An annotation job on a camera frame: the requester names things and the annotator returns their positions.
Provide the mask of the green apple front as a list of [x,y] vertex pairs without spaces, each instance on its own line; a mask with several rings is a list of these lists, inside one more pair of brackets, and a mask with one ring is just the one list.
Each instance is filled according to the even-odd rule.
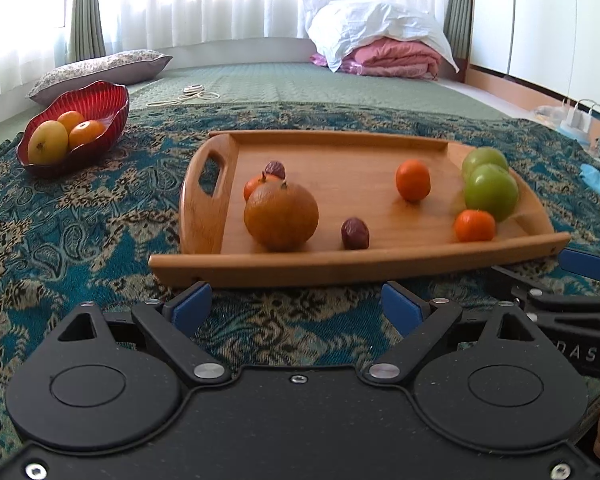
[[512,174],[495,164],[477,167],[464,187],[466,207],[486,211],[496,222],[506,220],[514,212],[518,197],[518,184]]

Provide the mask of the green apple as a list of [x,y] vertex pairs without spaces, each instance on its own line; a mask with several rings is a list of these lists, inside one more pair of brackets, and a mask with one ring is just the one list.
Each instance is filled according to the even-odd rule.
[[500,150],[483,146],[482,148],[475,148],[464,158],[462,163],[463,180],[467,181],[478,167],[486,164],[499,166],[505,170],[508,169],[506,157]]
[[518,197],[518,184],[512,174],[495,164],[477,167],[464,187],[466,207],[486,211],[496,222],[506,220],[514,212]]

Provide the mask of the dark red jujube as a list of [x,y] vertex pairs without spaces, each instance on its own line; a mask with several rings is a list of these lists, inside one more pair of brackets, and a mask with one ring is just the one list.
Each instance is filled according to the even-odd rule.
[[370,231],[360,218],[352,217],[343,222],[340,234],[347,250],[364,250],[370,246]]

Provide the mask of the orange mandarin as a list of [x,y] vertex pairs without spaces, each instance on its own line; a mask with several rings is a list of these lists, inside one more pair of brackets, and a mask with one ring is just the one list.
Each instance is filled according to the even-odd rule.
[[430,193],[431,180],[428,167],[417,159],[407,159],[398,167],[396,190],[407,202],[417,203]]

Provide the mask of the large orange pomegranate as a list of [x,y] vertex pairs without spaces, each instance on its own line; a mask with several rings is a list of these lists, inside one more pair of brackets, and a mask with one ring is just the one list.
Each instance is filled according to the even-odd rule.
[[242,220],[252,238],[269,252],[294,252],[315,233],[320,212],[302,185],[274,180],[251,193]]

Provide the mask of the small orange tangerine with stem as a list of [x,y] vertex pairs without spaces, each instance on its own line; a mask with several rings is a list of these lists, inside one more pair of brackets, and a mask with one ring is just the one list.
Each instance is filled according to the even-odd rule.
[[244,185],[244,188],[242,189],[242,197],[244,200],[249,200],[249,197],[253,191],[256,190],[260,185],[273,181],[279,181],[279,177],[277,177],[275,174],[266,174],[265,172],[261,172],[258,176],[253,177]]

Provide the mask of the wrinkled red jujube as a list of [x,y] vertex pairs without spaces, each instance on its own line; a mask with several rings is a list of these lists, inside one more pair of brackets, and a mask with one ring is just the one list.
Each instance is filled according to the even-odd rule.
[[276,177],[280,180],[286,179],[286,168],[279,160],[271,160],[268,162],[263,169],[263,173],[266,176]]

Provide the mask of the blue paisley patterned blanket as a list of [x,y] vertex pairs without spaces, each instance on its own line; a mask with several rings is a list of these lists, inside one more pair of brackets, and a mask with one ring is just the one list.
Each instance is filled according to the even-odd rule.
[[[17,367],[80,301],[126,309],[168,300],[148,269],[180,252],[178,200],[190,159],[219,130],[349,130],[493,145],[530,185],[554,229],[600,254],[600,196],[580,177],[595,162],[528,120],[324,103],[180,105],[132,110],[120,142],[73,176],[31,178],[16,159],[20,136],[0,144],[0,463],[21,443],[5,387]],[[378,284],[271,292],[214,292],[194,341],[228,364],[362,367],[400,337],[381,314]]]

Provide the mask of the wooden serving tray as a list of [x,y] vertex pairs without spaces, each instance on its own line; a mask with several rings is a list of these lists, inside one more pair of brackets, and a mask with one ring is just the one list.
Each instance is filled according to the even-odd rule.
[[[180,249],[149,258],[163,284],[205,281],[219,288],[381,282],[471,270],[554,256],[569,242],[529,185],[490,242],[461,243],[453,223],[463,208],[460,173],[469,148],[457,142],[367,132],[219,131],[198,148],[181,192]],[[420,202],[396,190],[407,159],[429,169],[431,190]],[[242,220],[242,189],[271,160],[315,197],[320,220],[295,252],[268,252]],[[370,231],[364,250],[343,247],[340,229],[356,217]]]

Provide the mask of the orange in bowl front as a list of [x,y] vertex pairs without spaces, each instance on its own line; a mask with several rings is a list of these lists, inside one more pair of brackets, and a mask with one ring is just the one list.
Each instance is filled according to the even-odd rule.
[[86,120],[74,128],[68,135],[69,150],[91,143],[106,131],[106,126],[98,120]]

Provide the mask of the orange in bowl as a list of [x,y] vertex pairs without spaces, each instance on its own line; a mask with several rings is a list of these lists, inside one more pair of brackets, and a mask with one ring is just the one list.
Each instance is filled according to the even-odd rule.
[[98,120],[86,120],[74,128],[68,135],[69,150],[91,143],[106,131],[106,126]]
[[65,127],[68,133],[70,133],[76,126],[85,122],[85,118],[77,110],[67,110],[57,117],[57,121]]

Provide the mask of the red glass fruit bowl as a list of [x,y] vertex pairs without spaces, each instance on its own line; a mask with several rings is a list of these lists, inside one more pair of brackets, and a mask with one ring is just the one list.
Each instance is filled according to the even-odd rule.
[[24,129],[16,155],[39,178],[57,178],[93,165],[116,144],[129,116],[129,91],[95,81],[57,98]]

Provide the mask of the yellow mango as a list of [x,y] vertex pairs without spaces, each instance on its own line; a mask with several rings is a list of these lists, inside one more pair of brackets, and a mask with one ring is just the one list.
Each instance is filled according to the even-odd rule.
[[65,126],[57,120],[46,120],[30,137],[27,148],[29,162],[38,166],[57,165],[66,157],[68,144]]

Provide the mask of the orange in bowl rear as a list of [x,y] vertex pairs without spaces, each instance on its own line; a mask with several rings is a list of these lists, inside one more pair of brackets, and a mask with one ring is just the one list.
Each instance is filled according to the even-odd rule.
[[65,127],[68,133],[70,133],[76,126],[85,122],[85,118],[77,110],[67,110],[57,117],[57,121]]

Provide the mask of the green quilted mat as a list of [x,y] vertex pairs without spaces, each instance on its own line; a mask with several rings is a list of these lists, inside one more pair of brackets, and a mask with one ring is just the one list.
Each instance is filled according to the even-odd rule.
[[510,122],[438,82],[333,74],[310,63],[168,70],[132,87],[130,97],[114,156],[193,153],[220,130],[368,131],[472,143]]

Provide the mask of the floral grey pillow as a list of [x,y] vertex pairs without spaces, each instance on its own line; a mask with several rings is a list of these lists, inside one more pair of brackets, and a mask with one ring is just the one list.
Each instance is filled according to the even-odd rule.
[[171,60],[171,55],[140,49],[66,64],[43,75],[29,91],[28,98],[42,106],[49,106],[65,92],[81,89],[99,80],[125,86],[138,84],[154,79]]

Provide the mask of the green curtain right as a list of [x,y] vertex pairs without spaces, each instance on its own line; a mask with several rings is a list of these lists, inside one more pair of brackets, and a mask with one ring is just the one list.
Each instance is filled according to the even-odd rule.
[[469,60],[474,0],[448,0],[443,30],[456,60]]

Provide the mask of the green curtain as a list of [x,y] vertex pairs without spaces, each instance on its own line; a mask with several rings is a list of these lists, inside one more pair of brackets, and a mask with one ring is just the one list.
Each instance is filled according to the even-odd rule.
[[69,63],[106,55],[99,0],[67,0]]
[[443,30],[456,60],[469,60],[474,0],[448,0]]

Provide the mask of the pink folded blanket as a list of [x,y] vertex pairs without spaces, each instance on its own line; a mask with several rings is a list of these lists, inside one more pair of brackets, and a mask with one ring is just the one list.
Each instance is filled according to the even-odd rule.
[[338,72],[356,76],[436,79],[442,56],[421,41],[381,38],[348,54]]

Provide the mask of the green curtain left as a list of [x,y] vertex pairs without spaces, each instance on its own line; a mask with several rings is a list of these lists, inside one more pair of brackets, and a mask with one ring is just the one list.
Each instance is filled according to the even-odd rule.
[[99,0],[67,0],[69,63],[106,55]]

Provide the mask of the white crumpled bedding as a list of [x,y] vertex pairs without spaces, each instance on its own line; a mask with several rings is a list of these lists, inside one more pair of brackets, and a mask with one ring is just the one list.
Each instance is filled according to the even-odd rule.
[[384,39],[400,44],[419,42],[444,58],[455,73],[460,71],[436,18],[396,3],[331,1],[312,16],[306,34],[332,72],[354,51]]

